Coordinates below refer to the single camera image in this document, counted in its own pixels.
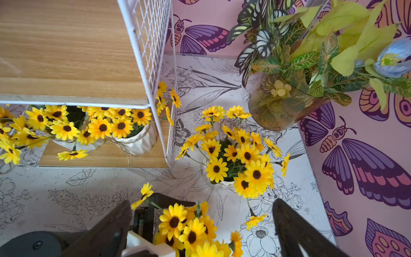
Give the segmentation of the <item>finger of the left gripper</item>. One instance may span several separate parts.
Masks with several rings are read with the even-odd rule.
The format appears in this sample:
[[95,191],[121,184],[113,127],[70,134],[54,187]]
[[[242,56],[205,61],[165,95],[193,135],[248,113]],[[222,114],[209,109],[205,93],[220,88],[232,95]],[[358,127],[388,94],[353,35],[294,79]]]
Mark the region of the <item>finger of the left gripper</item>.
[[[175,203],[183,205],[184,207],[192,207],[195,205],[195,202],[178,200],[160,193],[154,193],[148,198],[148,201],[152,201],[162,209],[168,208]],[[155,206],[149,204],[147,207],[138,207],[134,211],[133,232],[152,243],[154,239],[154,221]]]

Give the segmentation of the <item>sunflower pot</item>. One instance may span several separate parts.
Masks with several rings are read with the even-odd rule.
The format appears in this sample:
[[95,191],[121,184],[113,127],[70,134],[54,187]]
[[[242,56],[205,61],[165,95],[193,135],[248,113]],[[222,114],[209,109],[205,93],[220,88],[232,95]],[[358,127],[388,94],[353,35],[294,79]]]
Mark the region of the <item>sunflower pot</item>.
[[88,146],[111,135],[111,119],[96,107],[31,107],[16,117],[1,108],[1,161],[18,165],[22,151],[41,148],[50,141],[68,142],[60,161],[86,158]]
[[262,229],[263,233],[268,232],[262,226],[267,215],[255,215],[253,209],[250,209],[248,219],[243,225],[243,228],[250,232],[247,239],[243,239],[242,234],[235,230],[231,232],[230,241],[217,241],[218,228],[208,215],[208,202],[203,201],[192,207],[175,203],[162,209],[148,201],[154,194],[152,185],[144,184],[140,192],[141,199],[132,203],[131,209],[136,210],[147,203],[163,212],[159,217],[160,224],[154,237],[154,244],[166,243],[175,250],[178,257],[242,257],[245,249],[255,249],[251,241],[258,238],[259,229]]
[[[170,97],[166,99],[164,94],[167,89],[165,82],[159,83],[155,101],[156,112],[161,121],[168,121],[174,126],[169,104],[180,108],[182,101],[174,88],[170,91]],[[136,156],[146,153],[155,145],[155,123],[150,108],[126,110],[124,114],[106,115],[103,112],[94,112],[87,132],[95,139],[108,137],[126,154]]]
[[251,114],[241,106],[225,110],[212,106],[202,111],[203,124],[187,138],[176,159],[194,159],[198,152],[205,168],[206,177],[213,184],[231,182],[234,192],[245,199],[256,199],[275,186],[275,162],[270,153],[279,158],[278,165],[283,176],[291,154],[283,151],[269,138],[255,132],[247,132],[242,123]]

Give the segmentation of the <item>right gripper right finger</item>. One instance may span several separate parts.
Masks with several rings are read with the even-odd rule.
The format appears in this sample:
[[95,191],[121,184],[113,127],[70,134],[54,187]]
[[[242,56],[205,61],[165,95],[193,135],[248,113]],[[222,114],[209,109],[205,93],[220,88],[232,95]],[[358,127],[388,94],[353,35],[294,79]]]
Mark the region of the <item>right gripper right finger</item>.
[[329,242],[286,202],[276,199],[273,219],[283,257],[345,257],[346,253]]

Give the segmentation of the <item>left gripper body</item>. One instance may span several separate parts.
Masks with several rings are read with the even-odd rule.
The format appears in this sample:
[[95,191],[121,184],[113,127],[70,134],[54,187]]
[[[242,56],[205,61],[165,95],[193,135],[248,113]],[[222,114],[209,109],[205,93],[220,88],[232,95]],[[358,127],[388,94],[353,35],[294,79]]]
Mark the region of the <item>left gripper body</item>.
[[29,232],[1,246],[1,257],[59,257],[86,232]]

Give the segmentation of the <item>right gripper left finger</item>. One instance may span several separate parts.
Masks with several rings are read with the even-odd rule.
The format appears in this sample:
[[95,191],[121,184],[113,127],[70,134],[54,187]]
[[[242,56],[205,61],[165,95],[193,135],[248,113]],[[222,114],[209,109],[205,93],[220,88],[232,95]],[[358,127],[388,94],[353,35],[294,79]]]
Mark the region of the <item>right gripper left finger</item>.
[[124,200],[91,230],[76,239],[61,256],[120,257],[126,246],[131,219],[131,204]]

